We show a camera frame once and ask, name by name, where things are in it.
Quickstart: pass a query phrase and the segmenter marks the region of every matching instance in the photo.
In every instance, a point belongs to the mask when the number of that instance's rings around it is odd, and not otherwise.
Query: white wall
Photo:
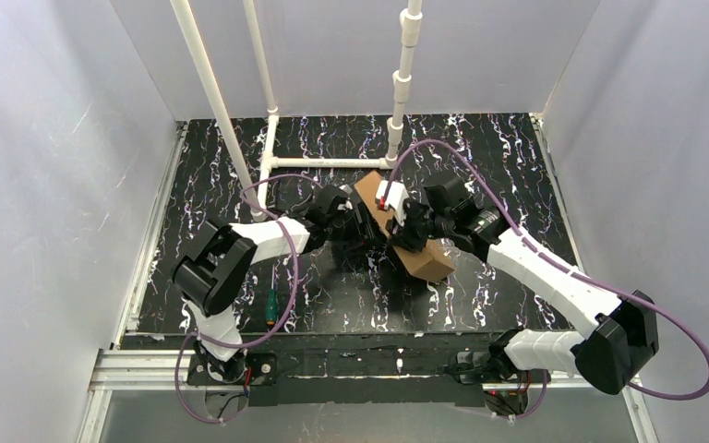
[[[709,344],[709,2],[603,0],[545,121],[586,269]],[[649,388],[703,384],[702,357],[666,322],[660,347]],[[709,441],[709,395],[648,406],[662,441]]]
[[[212,118],[169,2],[111,1],[175,119]],[[541,112],[597,3],[426,0],[408,112]],[[256,0],[281,114],[391,114],[407,4]],[[191,5],[230,114],[265,115],[242,1]]]
[[[0,1],[0,441],[73,441],[174,120],[106,0]]]

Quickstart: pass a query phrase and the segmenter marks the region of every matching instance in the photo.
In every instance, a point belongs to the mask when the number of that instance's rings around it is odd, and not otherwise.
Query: brown box
[[[363,177],[362,180],[354,184],[354,190],[366,203],[368,211],[374,220],[377,221],[381,231],[387,235],[387,221],[393,216],[393,211],[377,209],[376,195],[381,183],[381,175],[376,171]],[[394,246],[395,253],[409,271],[409,274],[425,281],[440,281],[450,275],[455,268],[452,262],[444,255],[444,249],[439,240],[428,240],[425,249],[420,252],[409,252],[402,247]]]

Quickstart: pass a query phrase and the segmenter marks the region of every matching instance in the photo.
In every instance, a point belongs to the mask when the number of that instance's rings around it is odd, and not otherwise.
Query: gray floor
[[[204,413],[199,391],[186,392]],[[186,415],[172,391],[113,393],[102,441],[120,442],[636,442],[626,403],[592,389],[550,389],[515,425],[451,404],[297,404],[249,408],[225,426]]]

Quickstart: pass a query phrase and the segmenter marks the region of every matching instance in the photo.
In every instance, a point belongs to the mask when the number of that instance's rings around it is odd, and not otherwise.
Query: black marble table
[[[527,114],[411,115],[403,145],[424,138],[449,142],[477,167],[510,214],[543,244],[570,263],[571,244]],[[252,172],[266,138],[264,119],[235,120],[235,131]],[[385,116],[282,118],[276,134],[279,157],[377,158],[387,150]],[[403,165],[401,179],[418,193],[427,174],[454,169],[468,176],[442,149],[419,150]],[[363,170],[288,170],[274,174],[314,175],[321,183],[353,184]],[[308,183],[286,179],[270,186],[270,199],[295,203],[311,191]],[[472,189],[481,198],[477,185]],[[178,291],[169,282],[174,263],[203,221],[219,216],[248,222],[248,206],[238,198],[239,184],[213,121],[189,124],[161,239],[151,267],[138,333],[175,334],[193,328]],[[434,332],[499,331],[525,326],[569,329],[558,312],[506,273],[445,243],[457,270],[444,282],[428,284],[410,277],[384,247],[351,256],[326,245],[300,257],[301,283],[286,332]],[[290,260],[252,267],[235,303],[243,332],[262,332],[272,281],[281,309],[291,280]]]

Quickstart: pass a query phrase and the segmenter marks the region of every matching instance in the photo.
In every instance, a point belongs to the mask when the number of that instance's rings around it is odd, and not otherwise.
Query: purple cable
[[[270,218],[272,218],[272,219],[274,219],[274,220],[278,220],[278,219],[279,219],[279,216],[278,216],[278,215],[276,215],[276,214],[274,214],[274,213],[272,213],[272,212],[270,212],[270,211],[268,211],[268,210],[266,210],[266,209],[264,209],[264,208],[261,208],[258,203],[253,203],[253,202],[250,202],[250,201],[246,200],[246,199],[243,197],[243,194],[244,194],[247,190],[253,189],[253,188],[255,188],[255,187],[257,187],[257,186],[259,186],[259,185],[261,185],[261,184],[263,184],[263,183],[268,183],[268,182],[271,182],[271,181],[273,181],[273,180],[280,180],[280,179],[286,178],[286,177],[300,177],[300,178],[305,178],[305,179],[307,179],[307,180],[310,180],[310,181],[311,181],[312,183],[314,183],[316,186],[321,186],[321,184],[319,184],[316,180],[314,180],[313,178],[308,177],[308,176],[306,176],[306,175],[302,175],[302,174],[279,174],[279,175],[274,175],[273,177],[266,178],[265,180],[260,180],[260,181],[256,182],[254,185],[249,186],[249,187],[247,187],[247,188],[241,190],[241,191],[240,191],[240,198],[241,198],[243,201],[245,201],[245,203],[246,203],[248,206],[250,206],[252,209],[258,210],[258,211],[262,212],[263,214],[266,214],[268,217],[270,217]],[[297,296],[297,285],[298,285],[299,280],[300,280],[300,278],[299,278],[299,276],[298,276],[298,274],[297,274],[297,269],[298,269],[298,266],[297,266],[297,250],[294,248],[294,241],[292,240],[292,236],[289,234],[289,232],[286,230],[286,228],[283,226],[283,224],[281,224],[280,222],[278,222],[278,225],[279,225],[279,228],[281,228],[281,230],[282,230],[282,233],[283,233],[284,238],[286,238],[287,244],[289,245],[289,250],[290,250],[290,255],[292,256],[292,265],[293,265],[292,288],[291,288],[291,290],[290,290],[289,301],[287,302],[286,308],[284,309],[283,314],[282,314],[282,317],[279,319],[279,321],[277,321],[276,324],[273,326],[273,328],[272,328],[271,330],[269,330],[267,333],[265,333],[265,335],[263,335],[262,337],[259,337],[258,339],[255,339],[255,340],[253,340],[253,341],[249,341],[249,342],[246,342],[246,343],[241,343],[241,344],[226,343],[226,342],[223,342],[223,341],[215,340],[215,339],[213,339],[213,338],[211,338],[211,337],[206,336],[205,334],[201,334],[201,333],[199,333],[199,332],[193,332],[193,333],[190,333],[190,334],[186,335],[186,337],[185,337],[184,340],[183,340],[183,343],[181,344],[181,349],[180,349],[180,351],[178,352],[178,358],[177,358],[177,360],[175,361],[175,376],[174,376],[175,393],[178,395],[178,400],[180,400],[181,406],[183,406],[183,408],[186,410],[186,412],[187,412],[189,415],[191,415],[193,418],[199,420],[199,421],[202,422],[202,423],[207,423],[207,424],[215,425],[215,424],[218,424],[218,423],[228,422],[228,421],[232,420],[233,418],[235,418],[240,412],[235,413],[235,414],[233,414],[233,415],[231,415],[231,416],[229,416],[229,417],[225,417],[225,418],[211,419],[211,418],[205,418],[205,417],[203,417],[203,416],[201,416],[201,415],[195,413],[195,412],[191,409],[191,407],[188,405],[188,403],[186,403],[186,399],[184,398],[183,394],[181,393],[179,377],[180,377],[181,360],[183,359],[183,352],[184,352],[184,349],[188,346],[189,341],[190,341],[191,339],[195,338],[195,337],[200,337],[202,340],[209,341],[209,342],[211,342],[211,343],[213,343],[213,344],[215,344],[215,345],[217,345],[217,346],[223,346],[223,347],[225,347],[225,348],[232,348],[232,349],[251,348],[251,347],[254,347],[254,346],[258,346],[258,345],[260,345],[261,343],[264,343],[265,341],[269,340],[270,337],[272,337],[273,335],[275,335],[275,333],[278,332],[279,329],[281,329],[281,326],[282,326],[283,323],[286,321],[286,319],[289,318],[289,313],[292,311],[292,308],[294,307],[294,300],[295,300],[295,297]]]
[[[403,161],[406,160],[406,158],[409,156],[409,154],[412,153],[414,150],[416,150],[417,148],[420,148],[422,146],[426,146],[426,145],[438,145],[438,146],[441,146],[441,147],[449,150],[452,153],[452,155],[455,158],[457,158],[461,162],[461,164],[463,164],[463,166],[466,167],[466,169],[469,170],[469,172],[474,176],[477,183],[479,183],[479,185],[482,186],[482,188],[487,193],[487,196],[490,197],[491,200],[493,200],[493,204],[496,205],[496,207],[499,209],[499,211],[504,215],[504,218],[507,219],[507,223],[510,225],[512,230],[516,234],[523,236],[523,233],[521,233],[521,230],[518,227],[518,224],[510,216],[510,214],[507,212],[507,209],[499,201],[499,199],[496,198],[496,194],[494,194],[493,191],[490,189],[490,187],[487,186],[487,183],[485,183],[485,179],[482,177],[482,175],[480,175],[477,172],[477,170],[474,168],[474,166],[469,161],[467,161],[465,159],[465,157],[463,157],[457,150],[455,150],[455,148],[453,148],[448,143],[445,143],[441,140],[426,139],[426,140],[418,141],[415,144],[413,144],[412,146],[410,146],[406,151],[404,151],[401,154],[401,156],[398,158],[398,161],[395,163],[395,166],[392,169],[392,173],[390,174],[390,179],[387,183],[387,188],[385,189],[385,193],[384,193],[385,196],[387,196],[388,193],[390,192],[390,187],[392,185],[392,181],[398,175],[398,170],[401,167],[401,163],[403,163]],[[537,252],[539,250],[536,247],[536,245],[534,245],[526,237],[523,238],[523,244],[526,247],[528,247],[532,252]],[[553,258],[551,258],[550,256],[548,256],[546,254],[540,253],[540,254],[538,254],[538,256],[540,256],[546,263],[548,263],[549,265],[558,269],[559,271],[562,271],[562,272],[569,272],[570,271],[569,268],[567,268],[566,266],[564,266],[561,263],[558,263],[556,260],[554,260]],[[666,318],[670,323],[672,323],[673,325],[678,327],[678,329],[680,329],[684,334],[686,334],[694,342],[694,344],[700,349],[700,352],[703,353],[703,357],[705,358],[705,362],[708,364],[708,379],[705,380],[705,384],[701,388],[699,388],[693,392],[689,392],[686,394],[668,394],[665,392],[658,392],[655,390],[647,389],[647,388],[644,388],[640,385],[636,385],[631,382],[629,383],[630,388],[639,390],[643,394],[650,395],[652,397],[657,397],[658,399],[673,400],[673,401],[695,400],[695,399],[699,399],[700,397],[702,397],[703,395],[705,395],[709,392],[709,349],[705,345],[705,343],[703,343],[703,339],[701,339],[699,335],[697,335],[692,330],[690,330],[690,328],[687,325],[685,325],[678,318],[676,318],[675,316],[673,316],[672,314],[667,312],[665,309],[663,309],[657,305],[654,305],[652,303],[646,302],[645,300],[643,300],[640,297],[637,297],[635,295],[632,295],[630,293],[622,291],[621,289],[615,288],[605,282],[592,279],[591,277],[588,277],[587,275],[583,275],[579,272],[573,272],[571,276],[579,281],[583,281],[583,282],[590,284],[592,286],[595,286],[597,288],[604,289],[605,291],[610,291],[612,293],[615,293],[621,299],[629,300],[629,301],[636,303],[638,305],[645,306],[648,309],[656,312],[659,316]],[[540,397],[537,400],[537,402],[535,403],[534,407],[532,407],[532,409],[530,409],[529,412],[532,413],[535,410],[535,408],[539,406],[539,403],[542,401],[544,396],[545,395],[544,395],[544,390],[543,390],[543,394],[540,395]]]

